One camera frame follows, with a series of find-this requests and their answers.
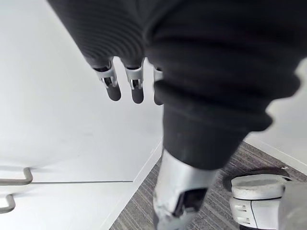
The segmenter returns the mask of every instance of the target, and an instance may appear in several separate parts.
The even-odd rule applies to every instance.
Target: gray carpet
[[[152,198],[154,185],[161,162],[159,161],[132,199],[128,202],[110,230],[153,230]],[[228,165],[220,171],[206,202],[188,230],[238,230],[229,207],[230,193],[223,189],[222,178],[233,172],[245,173],[251,169],[263,167],[284,167],[284,163],[264,152],[243,143]],[[290,176],[298,181],[307,181],[307,176],[288,166]]]

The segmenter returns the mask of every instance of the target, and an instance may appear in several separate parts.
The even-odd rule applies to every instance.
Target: baseboard
[[[270,156],[282,161],[283,163],[291,166],[292,168],[300,171],[301,173],[307,175],[307,165],[301,161],[289,156],[288,154],[281,152],[280,150],[274,148],[271,145],[258,139],[255,135],[250,134],[244,140],[246,143],[258,148],[259,150],[269,154]]]
[[[120,215],[122,210],[125,208],[127,203],[130,201],[132,196],[135,194],[135,192],[138,190],[142,182],[145,180],[146,176],[150,173],[151,169],[154,167],[154,165],[157,163],[157,161],[160,159],[162,154],[162,142],[159,143],[159,145],[152,151],[152,154],[148,161],[145,163],[143,168],[140,170],[139,174],[136,176],[133,183],[131,183],[131,187],[129,190],[127,190],[124,195],[121,197],[121,199],[118,201],[115,208],[111,211],[108,218],[105,220],[105,222],[101,225],[99,230],[107,230],[110,229],[114,221],[117,219],[117,217]]]

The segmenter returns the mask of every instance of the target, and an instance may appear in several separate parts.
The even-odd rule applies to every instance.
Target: black fabric sleeve
[[[164,147],[191,166],[223,167],[250,131],[272,123],[269,103],[299,87],[305,0],[49,3],[92,68],[146,55],[162,69],[154,88],[164,103]]]
[[[164,80],[164,148],[201,169],[223,167],[269,103],[293,95],[307,41],[304,1],[189,0],[148,16],[146,55]]]

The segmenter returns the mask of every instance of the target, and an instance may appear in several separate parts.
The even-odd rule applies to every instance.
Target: metal door handle
[[[0,179],[0,186],[7,185],[27,185],[33,181],[33,176],[30,168],[24,168],[25,179]]]
[[[7,195],[6,201],[8,202],[9,205],[6,207],[0,207],[0,214],[12,212],[14,208],[16,207],[16,204],[15,204],[15,201],[12,195]]]

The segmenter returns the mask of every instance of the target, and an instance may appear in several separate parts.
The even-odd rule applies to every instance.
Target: black fingertip
[[[157,98],[157,96],[155,95],[155,93],[154,93],[153,100],[154,100],[154,103],[155,103],[156,105],[162,105],[162,104],[163,104],[163,103]]]
[[[112,101],[118,101],[121,98],[121,93],[118,85],[116,87],[109,87],[106,89],[106,91]]]
[[[144,100],[143,88],[142,89],[135,88],[134,90],[131,90],[131,94],[132,94],[132,99],[136,104],[140,104]]]

